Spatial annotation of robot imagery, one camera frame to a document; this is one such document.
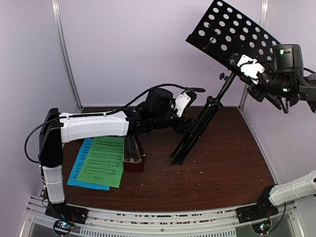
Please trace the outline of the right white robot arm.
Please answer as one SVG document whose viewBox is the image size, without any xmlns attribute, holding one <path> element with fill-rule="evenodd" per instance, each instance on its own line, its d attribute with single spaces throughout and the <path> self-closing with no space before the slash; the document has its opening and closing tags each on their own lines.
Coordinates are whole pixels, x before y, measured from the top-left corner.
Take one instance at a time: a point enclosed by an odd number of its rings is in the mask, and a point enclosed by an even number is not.
<svg viewBox="0 0 316 237">
<path fill-rule="evenodd" d="M 245 116 L 277 180 L 254 205 L 258 218 L 316 192 L 316 75 L 304 75 L 299 45 L 271 50 L 266 62 L 242 56 L 238 63 L 251 83 Z"/>
</svg>

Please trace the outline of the black music stand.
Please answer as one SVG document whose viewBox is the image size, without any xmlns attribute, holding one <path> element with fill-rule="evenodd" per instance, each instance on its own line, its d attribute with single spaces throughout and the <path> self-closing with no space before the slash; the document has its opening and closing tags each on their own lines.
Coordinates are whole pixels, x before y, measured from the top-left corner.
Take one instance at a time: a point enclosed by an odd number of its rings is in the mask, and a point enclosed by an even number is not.
<svg viewBox="0 0 316 237">
<path fill-rule="evenodd" d="M 273 46 L 279 44 L 271 34 L 223 0 L 214 0 L 201 20 L 187 37 L 186 42 L 210 56 L 230 71 L 220 78 L 225 82 L 216 97 L 208 96 L 196 119 L 197 126 L 183 137 L 170 155 L 172 164 L 182 164 L 194 145 L 200 139 L 216 113 L 223 107 L 221 99 L 235 77 L 243 76 L 230 65 L 232 53 L 240 53 L 257 59 L 265 69 L 273 66 Z"/>
</svg>

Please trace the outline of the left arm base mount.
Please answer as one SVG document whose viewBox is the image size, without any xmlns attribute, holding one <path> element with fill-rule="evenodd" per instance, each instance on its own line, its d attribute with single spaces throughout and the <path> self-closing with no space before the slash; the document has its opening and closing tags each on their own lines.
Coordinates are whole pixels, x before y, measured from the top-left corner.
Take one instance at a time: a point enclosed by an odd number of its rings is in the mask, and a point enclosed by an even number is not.
<svg viewBox="0 0 316 237">
<path fill-rule="evenodd" d="M 53 231 L 59 236 L 65 236 L 73 230 L 76 224 L 85 224 L 88 210 L 81 207 L 66 206 L 64 213 L 62 213 L 53 207 L 47 207 L 45 215 L 56 219 L 53 223 Z"/>
</svg>

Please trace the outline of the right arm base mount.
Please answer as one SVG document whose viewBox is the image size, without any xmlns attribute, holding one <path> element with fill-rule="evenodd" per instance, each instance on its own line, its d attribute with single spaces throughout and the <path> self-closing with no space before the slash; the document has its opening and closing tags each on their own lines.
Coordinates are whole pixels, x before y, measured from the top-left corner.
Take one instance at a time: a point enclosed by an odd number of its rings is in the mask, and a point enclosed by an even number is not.
<svg viewBox="0 0 316 237">
<path fill-rule="evenodd" d="M 256 234 L 266 235 L 272 229 L 271 217 L 278 214 L 278 208 L 255 204 L 237 208 L 236 214 L 240 224 L 250 223 Z"/>
</svg>

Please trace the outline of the green sheet music page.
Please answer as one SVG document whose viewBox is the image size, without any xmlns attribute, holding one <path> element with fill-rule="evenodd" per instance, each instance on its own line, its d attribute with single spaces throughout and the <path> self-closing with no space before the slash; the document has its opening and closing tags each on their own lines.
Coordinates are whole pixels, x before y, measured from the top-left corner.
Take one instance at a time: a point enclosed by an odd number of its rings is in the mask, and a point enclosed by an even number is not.
<svg viewBox="0 0 316 237">
<path fill-rule="evenodd" d="M 119 188 L 123 174 L 124 139 L 95 137 L 77 180 Z"/>
</svg>

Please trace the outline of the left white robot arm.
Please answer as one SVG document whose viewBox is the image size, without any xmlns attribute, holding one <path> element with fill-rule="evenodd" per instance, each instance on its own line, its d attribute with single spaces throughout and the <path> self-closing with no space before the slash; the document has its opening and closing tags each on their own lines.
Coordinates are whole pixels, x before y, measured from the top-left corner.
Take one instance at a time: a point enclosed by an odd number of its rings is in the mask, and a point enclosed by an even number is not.
<svg viewBox="0 0 316 237">
<path fill-rule="evenodd" d="M 205 92 L 205 89 L 182 89 L 183 92 L 174 98 L 165 84 L 154 86 L 142 92 L 147 97 L 139 105 L 133 107 L 127 103 L 109 112 L 70 114 L 61 113 L 58 108 L 50 109 L 44 123 L 36 127 L 40 131 L 36 162 L 44 175 L 52 212 L 60 219 L 71 215 L 63 189 L 64 143 L 100 136 L 138 136 L 169 127 L 178 134 L 185 134 L 191 128 L 192 120 L 185 118 L 183 113 L 196 100 L 197 93 Z"/>
</svg>

